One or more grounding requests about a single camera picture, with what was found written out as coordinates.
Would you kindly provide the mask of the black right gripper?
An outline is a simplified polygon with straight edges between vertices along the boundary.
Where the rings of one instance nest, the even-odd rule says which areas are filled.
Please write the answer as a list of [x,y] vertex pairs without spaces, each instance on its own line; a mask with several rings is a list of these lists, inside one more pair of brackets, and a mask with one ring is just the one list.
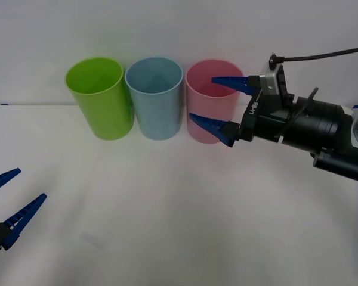
[[294,94],[286,94],[284,103],[280,95],[264,95],[259,76],[213,77],[211,81],[252,96],[243,114],[241,124],[211,119],[193,113],[189,114],[190,120],[228,147],[232,147],[234,142],[239,139],[251,142],[255,137],[275,143],[279,142],[280,137],[277,134],[292,113]]

